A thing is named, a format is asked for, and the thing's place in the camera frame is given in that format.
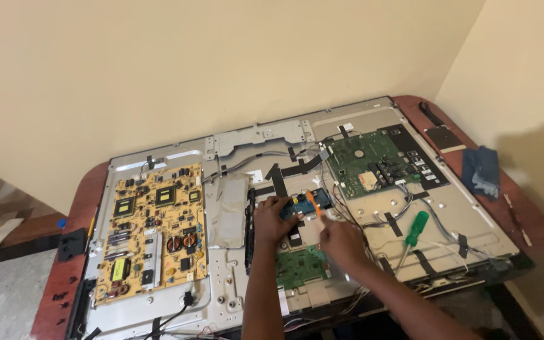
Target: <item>circuit board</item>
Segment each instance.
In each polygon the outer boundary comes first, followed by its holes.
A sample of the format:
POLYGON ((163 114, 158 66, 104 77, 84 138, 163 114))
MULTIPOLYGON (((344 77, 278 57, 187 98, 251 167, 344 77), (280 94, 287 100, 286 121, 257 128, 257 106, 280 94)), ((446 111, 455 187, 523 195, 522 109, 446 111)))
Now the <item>circuit board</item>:
POLYGON ((207 275, 201 164, 117 183, 95 305, 207 275))
POLYGON ((395 188, 396 181, 419 182, 417 167, 389 137, 399 129, 377 131, 331 141, 328 158, 347 199, 395 188))
POLYGON ((276 253, 276 285, 285 290, 305 285, 315 278, 331 277, 329 263, 320 245, 308 246, 294 252, 276 253))
MULTIPOLYGON (((312 196, 314 197, 314 202, 321 209, 330 208, 331 201, 326 195, 325 191, 322 188, 318 188, 312 191, 312 196)), ((292 200, 290 200, 283 208, 280 210, 280 218, 283 220, 288 220, 291 216, 302 213, 307 215, 316 211, 314 205, 308 201, 306 194, 302 192, 301 194, 292 195, 292 200)))

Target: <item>wooden table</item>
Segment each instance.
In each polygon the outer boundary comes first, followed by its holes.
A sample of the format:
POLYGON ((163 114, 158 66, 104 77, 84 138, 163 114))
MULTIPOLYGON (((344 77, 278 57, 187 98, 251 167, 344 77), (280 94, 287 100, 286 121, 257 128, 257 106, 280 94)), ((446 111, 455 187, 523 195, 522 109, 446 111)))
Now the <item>wooden table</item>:
MULTIPOLYGON (((453 151, 442 154, 424 132, 425 129, 434 127, 434 124, 418 108, 419 102, 426 100, 415 96, 399 96, 392 99, 414 128, 426 139, 427 143, 444 158, 446 164, 455 174, 461 177, 463 152, 453 151)), ((430 108, 460 138, 465 146, 478 148, 472 139, 467 137, 440 108, 433 103, 430 103, 430 108)), ((95 166, 84 176, 72 202, 64 233, 75 231, 78 228, 85 228, 86 230, 89 228, 91 219, 94 217, 97 205, 102 197, 107 172, 108 162, 95 166)), ((501 171, 501 188, 503 194, 509 194, 514 209, 521 219, 522 228, 532 240, 532 247, 526 245, 521 233, 511 233, 515 227, 511 221, 505 200, 492 202, 486 197, 479 195, 476 197, 512 241, 526 254, 531 255, 534 252, 544 251, 544 214, 503 171, 501 171)), ((60 304, 64 301, 72 303, 79 280, 71 283, 70 278, 73 276, 80 278, 83 274, 84 265, 85 256, 74 257, 66 262, 54 260, 31 330, 31 335, 36 340, 64 338, 71 307, 62 308, 60 304), (63 301, 52 300, 54 294, 63 292, 68 292, 63 301)))

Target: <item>hand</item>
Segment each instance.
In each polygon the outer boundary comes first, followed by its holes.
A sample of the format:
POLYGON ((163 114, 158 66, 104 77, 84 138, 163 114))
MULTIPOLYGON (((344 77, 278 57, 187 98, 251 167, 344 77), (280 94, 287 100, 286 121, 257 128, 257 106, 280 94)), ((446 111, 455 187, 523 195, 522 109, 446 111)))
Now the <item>hand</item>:
POLYGON ((325 229, 320 233, 320 247, 350 276, 363 266, 370 266, 371 260, 365 253, 362 230, 351 222, 329 220, 320 217, 325 229))
POLYGON ((270 196, 267 200, 259 202, 253 212, 255 227, 255 244, 276 247, 286 233, 299 223, 303 214, 293 215, 286 221, 281 220, 279 213, 283 206, 291 200, 291 197, 270 196))

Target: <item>connector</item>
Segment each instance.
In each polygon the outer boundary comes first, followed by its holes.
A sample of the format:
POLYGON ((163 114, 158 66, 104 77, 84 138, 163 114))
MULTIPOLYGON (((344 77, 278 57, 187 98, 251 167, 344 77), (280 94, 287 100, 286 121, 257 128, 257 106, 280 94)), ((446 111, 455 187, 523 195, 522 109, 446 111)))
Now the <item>connector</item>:
POLYGON ((186 307, 191 306, 195 302, 194 297, 192 297, 191 292, 185 292, 184 293, 184 305, 186 307))

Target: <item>yellow circuit board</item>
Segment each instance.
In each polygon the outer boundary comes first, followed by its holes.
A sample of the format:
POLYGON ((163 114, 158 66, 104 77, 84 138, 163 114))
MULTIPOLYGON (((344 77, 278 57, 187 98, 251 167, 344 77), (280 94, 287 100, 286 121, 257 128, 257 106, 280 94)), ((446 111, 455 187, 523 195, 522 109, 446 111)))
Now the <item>yellow circuit board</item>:
POLYGON ((117 183, 95 305, 207 276, 201 164, 117 183))

